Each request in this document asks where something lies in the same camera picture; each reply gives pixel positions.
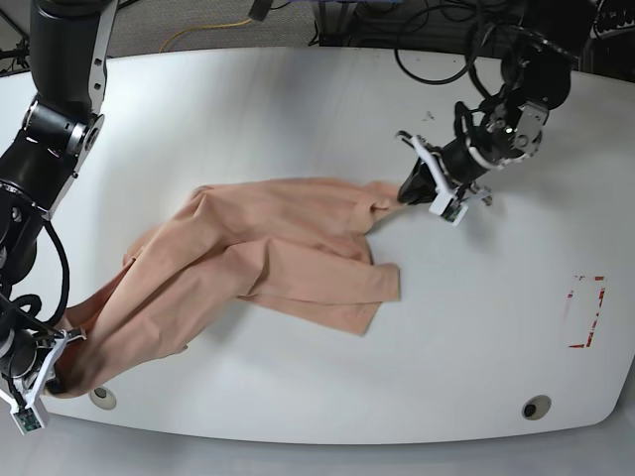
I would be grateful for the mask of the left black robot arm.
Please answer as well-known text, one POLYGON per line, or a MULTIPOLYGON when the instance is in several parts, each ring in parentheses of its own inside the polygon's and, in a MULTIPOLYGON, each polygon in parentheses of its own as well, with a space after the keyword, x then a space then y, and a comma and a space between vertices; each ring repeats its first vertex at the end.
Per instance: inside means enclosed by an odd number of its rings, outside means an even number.
POLYGON ((474 4, 475 22, 464 39, 464 67, 447 78, 467 75, 481 94, 473 110, 454 105, 454 138, 443 147, 427 144, 432 160, 418 159, 398 192, 403 204, 432 202, 441 192, 433 170, 441 172, 452 193, 463 198, 490 171, 533 156, 542 142, 542 129, 551 111, 571 91, 574 63, 582 54, 593 26, 595 1, 527 1, 521 16, 489 13, 474 4), (501 61, 502 85, 495 94, 480 81, 475 62, 491 35, 502 30, 514 39, 501 61))

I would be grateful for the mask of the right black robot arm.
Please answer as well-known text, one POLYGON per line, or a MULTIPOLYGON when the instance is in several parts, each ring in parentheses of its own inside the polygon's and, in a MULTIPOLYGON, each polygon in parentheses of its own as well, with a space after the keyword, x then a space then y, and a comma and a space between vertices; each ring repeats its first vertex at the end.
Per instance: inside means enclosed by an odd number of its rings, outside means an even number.
POLYGON ((69 264, 52 218, 103 126, 117 10, 115 1, 31 4, 29 64, 36 94, 1 156, 1 364, 9 402, 19 413, 34 406, 67 342, 56 327, 68 301, 69 264), (11 296, 33 268, 42 232, 62 268, 60 300, 46 320, 38 318, 38 296, 11 296))

